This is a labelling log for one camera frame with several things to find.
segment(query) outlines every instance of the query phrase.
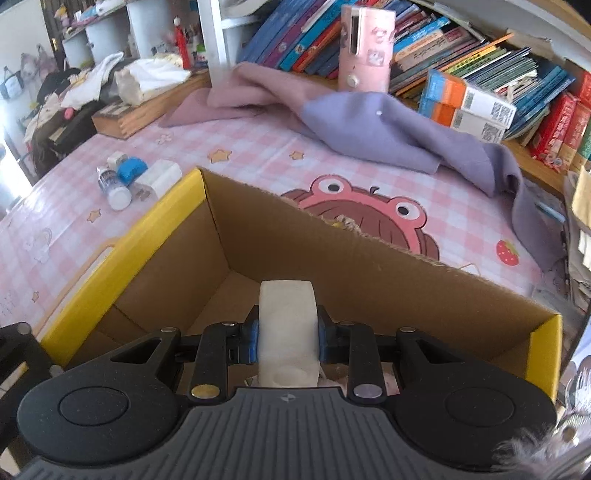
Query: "cartoon frog print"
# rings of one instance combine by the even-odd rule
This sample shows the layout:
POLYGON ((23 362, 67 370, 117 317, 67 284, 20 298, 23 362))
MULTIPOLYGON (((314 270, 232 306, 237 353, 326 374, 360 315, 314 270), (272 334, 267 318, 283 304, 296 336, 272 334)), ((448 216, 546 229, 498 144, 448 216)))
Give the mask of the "cartoon frog print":
POLYGON ((282 197, 325 220, 347 226, 354 222, 367 235, 439 260, 437 243, 423 232, 427 223, 423 207, 413 199, 390 198, 375 193, 376 190, 378 187, 365 190, 352 186, 343 177, 330 174, 315 179, 309 191, 290 190, 282 197))

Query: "barcode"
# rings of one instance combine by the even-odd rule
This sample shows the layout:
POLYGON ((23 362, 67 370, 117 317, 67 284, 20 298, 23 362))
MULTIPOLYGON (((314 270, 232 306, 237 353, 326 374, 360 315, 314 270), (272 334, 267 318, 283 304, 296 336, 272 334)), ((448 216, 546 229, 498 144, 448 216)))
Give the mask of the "barcode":
POLYGON ((492 106, 491 117, 493 120, 502 123, 503 125, 507 125, 509 122, 509 116, 511 115, 511 108, 502 103, 495 102, 492 106))
POLYGON ((481 137, 485 142, 498 143, 501 139, 501 129, 491 124, 484 124, 481 137))
POLYGON ((460 125, 462 124, 462 117, 462 112, 456 111, 456 117, 453 119, 452 128, 460 128, 460 125))
POLYGON ((470 109, 472 108, 472 102, 474 101, 474 93, 468 92, 466 94, 466 100, 464 100, 464 108, 470 109))

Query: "screw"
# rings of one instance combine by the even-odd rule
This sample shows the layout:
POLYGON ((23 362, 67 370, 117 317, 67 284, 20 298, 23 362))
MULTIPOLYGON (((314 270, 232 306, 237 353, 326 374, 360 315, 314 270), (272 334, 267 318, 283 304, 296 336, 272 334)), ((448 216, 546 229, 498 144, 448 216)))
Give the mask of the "screw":
POLYGON ((64 369, 59 365, 52 365, 51 367, 49 367, 49 374, 52 377, 57 377, 58 375, 61 375, 63 372, 64 369))
POLYGON ((216 398, 220 394, 220 389, 215 385, 202 384, 196 385, 191 389, 191 395, 195 398, 207 400, 208 398, 216 398))
POLYGON ((28 335, 31 333, 31 326, 28 323, 21 322, 17 324, 17 332, 21 335, 28 335))
POLYGON ((359 398, 378 398, 382 388, 373 383, 362 383, 353 389, 353 394, 359 398))

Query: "book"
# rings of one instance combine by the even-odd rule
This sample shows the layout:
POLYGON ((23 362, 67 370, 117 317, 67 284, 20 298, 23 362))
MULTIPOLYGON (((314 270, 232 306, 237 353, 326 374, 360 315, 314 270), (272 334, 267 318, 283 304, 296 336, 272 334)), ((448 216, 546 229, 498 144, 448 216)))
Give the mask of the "book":
POLYGON ((529 144, 529 151, 535 160, 551 166, 558 156, 566 129, 574 114, 577 99, 569 92, 562 92, 550 107, 550 114, 544 118, 540 128, 529 144))
POLYGON ((318 56, 306 67, 305 72, 308 75, 314 75, 316 72, 318 72, 318 69, 325 64, 325 62, 327 62, 335 53, 339 53, 339 51, 340 41, 337 38, 322 49, 318 56))
POLYGON ((591 120, 591 109, 579 100, 574 107, 573 117, 566 129, 562 146, 558 151, 558 158, 554 161, 555 170, 564 173, 570 168, 570 164, 581 146, 589 120, 591 120))
POLYGON ((421 102, 424 99, 450 105, 504 129, 511 126, 516 110, 515 106, 504 98, 437 70, 429 70, 421 102))
POLYGON ((293 14, 294 5, 299 5, 302 2, 303 0, 281 0, 273 13, 241 50, 237 58, 238 63, 241 61, 256 61, 281 27, 287 23, 290 15, 293 14))
POLYGON ((577 149, 577 153, 579 155, 581 155, 582 157, 584 157, 585 159, 588 159, 589 157, 591 157, 591 121, 589 122, 589 124, 587 125, 587 128, 585 129, 585 133, 584 133, 583 138, 581 140, 581 144, 579 145, 579 148, 577 149))
MULTIPOLYGON (((455 57, 455 58, 453 58, 453 59, 443 63, 442 65, 435 67, 435 68, 437 68, 438 70, 445 70, 446 68, 453 67, 456 63, 464 60, 465 58, 469 57, 471 54, 477 53, 478 51, 481 51, 481 50, 484 50, 485 48, 488 48, 489 45, 498 45, 499 43, 509 40, 512 36, 513 36, 513 33, 508 33, 507 35, 503 35, 502 37, 499 37, 496 40, 491 41, 490 44, 486 44, 486 43, 481 44, 479 47, 476 47, 473 50, 468 50, 467 52, 464 53, 464 55, 455 57)), ((395 91, 395 95, 396 96, 402 95, 407 90, 410 90, 411 88, 419 85, 420 83, 425 82, 426 79, 427 79, 426 75, 421 76, 420 78, 416 79, 415 81, 413 81, 407 85, 404 85, 403 87, 400 87, 398 90, 395 91)))
POLYGON ((449 73, 450 75, 454 75, 455 72, 459 69, 462 69, 468 65, 470 65, 471 63, 479 60, 480 58, 482 58, 485 55, 488 55, 489 53, 494 52, 495 50, 497 50, 499 47, 495 46, 495 45, 491 45, 488 48, 485 48, 484 50, 474 53, 472 55, 470 55, 468 58, 456 63, 453 67, 449 67, 448 69, 445 70, 446 73, 449 73))
POLYGON ((472 37, 466 30, 462 27, 456 27, 444 33, 442 37, 432 41, 430 44, 425 45, 423 48, 420 48, 397 62, 392 68, 392 74, 394 74, 395 69, 406 72, 425 59, 429 59, 442 51, 446 51, 471 39, 472 37))
POLYGON ((265 50, 259 55, 259 57, 255 60, 256 63, 262 64, 267 57, 274 51, 276 48, 279 47, 279 44, 285 37, 285 35, 291 30, 291 28, 298 23, 298 20, 303 17, 303 15, 308 11, 308 9, 312 6, 315 0, 304 0, 301 4, 296 5, 295 8, 292 10, 287 23, 281 27, 279 32, 276 33, 275 37, 269 42, 265 50))
POLYGON ((449 25, 449 24, 450 24, 450 21, 447 17, 440 17, 437 20, 435 20, 434 22, 429 23, 429 25, 426 25, 425 27, 423 27, 421 30, 413 33, 409 37, 395 43, 394 44, 394 58, 397 59, 398 55, 401 52, 405 51, 405 49, 411 47, 413 44, 420 41, 424 37, 434 33, 435 31, 440 30, 441 27, 444 27, 445 25, 449 25))
POLYGON ((429 69, 437 68, 443 63, 448 63, 454 57, 461 56, 465 52, 473 49, 474 45, 475 41, 468 41, 465 44, 452 47, 448 50, 442 51, 441 53, 433 55, 429 59, 424 60, 406 72, 396 75, 390 80, 390 91, 401 89, 405 85, 408 85, 409 83, 426 76, 429 69))
POLYGON ((460 13, 456 12, 453 8, 450 8, 447 5, 443 5, 439 2, 433 3, 433 2, 429 2, 427 0, 413 0, 413 1, 417 5, 420 5, 421 7, 426 7, 429 10, 432 10, 434 12, 437 12, 440 15, 443 15, 444 17, 449 18, 449 20, 451 20, 453 23, 455 23, 456 25, 459 25, 460 27, 467 30, 468 33, 470 35, 472 35, 472 37, 477 39, 479 42, 482 43, 487 40, 486 36, 484 36, 482 34, 482 32, 477 30, 470 23, 469 20, 467 20, 466 18, 463 18, 462 15, 460 13))
POLYGON ((550 64, 549 62, 540 65, 538 68, 538 75, 541 79, 540 87, 525 95, 515 103, 515 106, 517 107, 517 117, 529 111, 534 105, 536 105, 536 103, 539 103, 548 92, 551 92, 556 85, 561 82, 562 78, 558 78, 559 76, 562 75, 563 78, 566 78, 567 76, 562 68, 558 65, 550 64))
POLYGON ((286 55, 283 61, 279 64, 279 68, 285 72, 289 72, 294 63, 312 45, 312 42, 334 22, 337 17, 340 17, 340 8, 342 5, 354 4, 355 0, 335 0, 335 2, 326 10, 320 18, 310 27, 306 34, 300 39, 297 45, 286 55))
POLYGON ((289 29, 278 45, 269 53, 269 56, 263 61, 265 67, 277 68, 281 60, 296 46, 301 37, 304 36, 302 27, 314 15, 326 0, 316 0, 306 13, 289 29))
POLYGON ((574 81, 574 77, 566 73, 566 77, 556 85, 556 87, 550 91, 545 97, 543 97, 533 108, 531 108, 525 114, 515 117, 515 122, 511 125, 508 134, 512 135, 514 131, 517 131, 523 125, 525 125, 531 118, 536 116, 540 110, 554 100, 566 87, 568 87, 574 81))
POLYGON ((514 138, 519 138, 520 136, 522 136, 524 133, 529 132, 531 130, 531 128, 537 124, 537 126, 535 127, 534 132, 531 133, 530 136, 530 140, 531 138, 534 136, 535 131, 538 129, 538 127, 540 126, 540 123, 538 123, 538 121, 542 121, 542 119, 548 115, 550 113, 550 107, 548 105, 546 105, 542 110, 540 110, 536 115, 534 115, 529 121, 527 121, 521 128, 519 129, 513 129, 511 128, 506 134, 505 134, 505 140, 513 140, 514 138))
POLYGON ((505 129, 498 124, 469 112, 455 109, 450 105, 443 105, 427 99, 421 100, 418 112, 440 125, 474 135, 483 142, 499 143, 505 133, 505 129))
POLYGON ((501 59, 507 56, 509 52, 504 48, 497 48, 495 51, 490 52, 488 55, 484 55, 483 57, 479 58, 476 61, 473 61, 466 65, 465 67, 456 70, 452 73, 454 77, 466 78, 468 75, 472 73, 476 73, 485 67, 488 67, 492 64, 496 59, 501 59))
MULTIPOLYGON (((374 4, 374 8, 383 8, 390 3, 391 0, 378 0, 374 4)), ((314 60, 318 54, 335 38, 340 35, 340 16, 334 20, 324 31, 312 42, 312 45, 300 56, 294 63, 292 70, 294 72, 302 73, 304 69, 314 60)))
POLYGON ((522 61, 517 62, 512 67, 507 68, 499 74, 496 74, 493 78, 476 82, 476 84, 485 90, 496 90, 503 85, 508 85, 511 82, 523 78, 523 75, 536 76, 537 66, 538 64, 535 62, 535 60, 524 58, 522 61))
POLYGON ((585 105, 591 106, 591 73, 569 59, 564 62, 564 69, 574 77, 574 82, 569 86, 569 92, 585 105))
POLYGON ((501 74, 502 72, 519 63, 521 59, 525 57, 530 51, 531 49, 529 47, 511 51, 507 56, 502 56, 496 59, 490 65, 484 67, 482 70, 467 75, 465 79, 467 82, 478 83, 484 79, 501 74))
POLYGON ((540 114, 536 117, 534 122, 529 126, 529 129, 526 129, 526 131, 522 134, 523 136, 521 137, 521 135, 519 135, 521 137, 521 141, 519 142, 519 144, 522 147, 527 147, 527 144, 530 143, 532 138, 534 138, 534 135, 538 131, 538 128, 540 127, 544 118, 547 117, 549 114, 550 107, 546 106, 546 108, 544 108, 540 112, 540 114))
POLYGON ((434 20, 436 20, 436 18, 434 16, 427 16, 424 17, 423 19, 419 20, 419 22, 415 23, 414 25, 411 25, 410 27, 402 30, 394 30, 395 33, 395 37, 394 37, 394 42, 403 40, 407 37, 409 37, 410 35, 412 35, 415 32, 418 32, 419 30, 421 30, 423 27, 425 27, 426 25, 429 25, 429 23, 433 22, 434 20))
POLYGON ((339 55, 340 55, 340 48, 336 53, 333 53, 331 58, 329 58, 322 67, 318 69, 318 75, 321 77, 328 77, 329 73, 332 72, 334 69, 339 67, 339 55))

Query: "small white bottle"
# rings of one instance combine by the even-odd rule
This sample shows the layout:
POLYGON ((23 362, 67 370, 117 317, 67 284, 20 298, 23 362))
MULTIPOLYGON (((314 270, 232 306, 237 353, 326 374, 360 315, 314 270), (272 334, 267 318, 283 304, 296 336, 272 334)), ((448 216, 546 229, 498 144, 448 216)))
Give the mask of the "small white bottle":
POLYGON ((123 210, 131 203, 131 192, 121 183, 117 172, 109 167, 98 167, 99 187, 113 210, 123 210))

